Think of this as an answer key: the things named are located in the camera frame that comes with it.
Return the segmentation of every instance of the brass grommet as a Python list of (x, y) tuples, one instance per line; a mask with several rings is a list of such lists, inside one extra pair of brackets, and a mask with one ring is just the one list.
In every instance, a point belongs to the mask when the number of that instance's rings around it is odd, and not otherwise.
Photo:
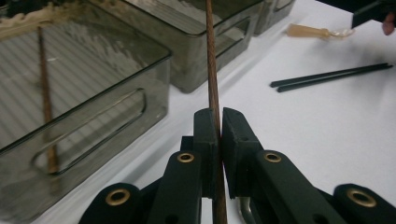
[(117, 206), (125, 203), (131, 197), (131, 193), (127, 189), (113, 189), (107, 194), (106, 203), (111, 206)]
[(357, 203), (364, 207), (375, 207), (375, 199), (368, 195), (366, 192), (359, 189), (349, 189), (346, 192), (347, 197), (352, 200), (352, 202)]
[(280, 162), (282, 160), (280, 156), (272, 152), (265, 153), (264, 158), (270, 162)]
[(181, 153), (177, 156), (177, 160), (181, 162), (190, 162), (194, 160), (194, 156), (190, 153)]

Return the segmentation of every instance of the clear plastic container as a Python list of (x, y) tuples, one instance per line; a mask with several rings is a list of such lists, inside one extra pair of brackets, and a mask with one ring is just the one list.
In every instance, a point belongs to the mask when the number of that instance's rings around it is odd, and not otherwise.
[(263, 0), (255, 35), (260, 35), (290, 14), (295, 0)]
[(39, 216), (167, 113), (170, 51), (91, 3), (2, 18), (0, 52), (1, 220)]
[[(207, 80), (205, 1), (91, 0), (173, 52), (171, 83), (192, 92)], [(262, 1), (213, 1), (217, 69), (248, 47)]]

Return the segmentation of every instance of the white tabletop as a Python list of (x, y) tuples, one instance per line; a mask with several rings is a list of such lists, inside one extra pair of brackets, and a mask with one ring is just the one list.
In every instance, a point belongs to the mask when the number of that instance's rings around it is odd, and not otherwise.
[[(290, 23), (347, 28), (351, 14), (297, 0), (286, 19), (253, 37), (248, 50), (219, 71), (220, 106), (245, 114), (263, 147), (286, 154), (315, 187), (332, 193), (354, 183), (396, 205), (395, 68), (284, 93), (269, 87), (284, 78), (396, 63), (396, 34), (384, 36), (381, 24), (369, 21), (343, 40), (293, 38), (285, 35)], [(171, 87), (168, 115), (35, 223), (78, 223), (104, 187), (143, 188), (159, 178), (181, 136), (192, 135), (193, 113), (207, 106), (207, 84), (191, 94)], [(227, 206), (229, 223), (243, 223), (236, 201)], [(202, 223), (211, 223), (209, 200)]]

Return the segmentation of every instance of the wooden stick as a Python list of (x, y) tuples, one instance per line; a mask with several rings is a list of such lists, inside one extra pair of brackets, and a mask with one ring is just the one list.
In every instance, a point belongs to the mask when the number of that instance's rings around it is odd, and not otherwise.
[[(209, 86), (209, 107), (213, 109), (215, 128), (220, 140), (219, 93), (216, 74), (215, 36), (213, 31), (212, 2), (206, 0), (206, 39), (207, 39), (207, 74)], [(218, 149), (218, 173), (216, 178), (216, 197), (212, 201), (212, 215), (214, 224), (227, 223), (227, 208), (224, 193), (224, 174), (220, 147)]]
[[(52, 109), (50, 105), (50, 83), (48, 80), (47, 59), (46, 59), (46, 51), (44, 48), (43, 31), (40, 26), (37, 27), (37, 33), (38, 33), (39, 55), (40, 55), (41, 89), (43, 93), (43, 105), (44, 105), (44, 121), (48, 123), (52, 120)], [(47, 152), (47, 157), (48, 157), (49, 173), (55, 174), (56, 172), (59, 171), (56, 146), (52, 146), (49, 148)]]

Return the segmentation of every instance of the chopstick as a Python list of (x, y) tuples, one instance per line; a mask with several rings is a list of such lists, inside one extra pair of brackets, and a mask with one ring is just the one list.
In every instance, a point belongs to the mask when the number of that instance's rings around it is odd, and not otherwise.
[(382, 69), (391, 68), (393, 65), (388, 63), (379, 63), (369, 66), (350, 68), (346, 70), (334, 71), (329, 73), (323, 73), (307, 77), (296, 77), (290, 79), (284, 79), (279, 81), (274, 81), (270, 84), (271, 87), (279, 87), (278, 92), (291, 91), (295, 89), (300, 89), (302, 87), (312, 86), (323, 82), (333, 81), (339, 78), (351, 77), (356, 75), (361, 75), (367, 72), (373, 72)]
[[(39, 57), (40, 57), (40, 72), (41, 72), (41, 87), (43, 93), (43, 109), (44, 121), (46, 123), (52, 121), (52, 109), (50, 103), (50, 83), (47, 70), (46, 51), (44, 46), (44, 36), (41, 26), (37, 27)], [(59, 171), (58, 154), (56, 146), (52, 146), (47, 151), (49, 174), (54, 175)]]

